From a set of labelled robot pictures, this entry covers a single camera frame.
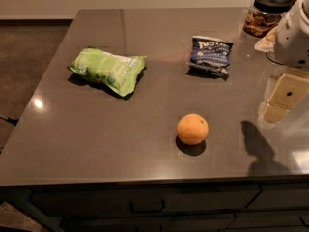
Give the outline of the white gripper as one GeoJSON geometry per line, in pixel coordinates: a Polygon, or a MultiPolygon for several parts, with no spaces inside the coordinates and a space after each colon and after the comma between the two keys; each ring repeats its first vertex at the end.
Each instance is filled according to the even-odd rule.
{"type": "MultiPolygon", "coordinates": [[[[277,62],[291,67],[309,68],[309,0],[297,0],[280,20],[259,39],[254,49],[274,51],[277,62]]],[[[259,117],[276,124],[287,116],[309,93],[309,72],[292,68],[280,76],[272,76],[258,109],[259,117]]]]}

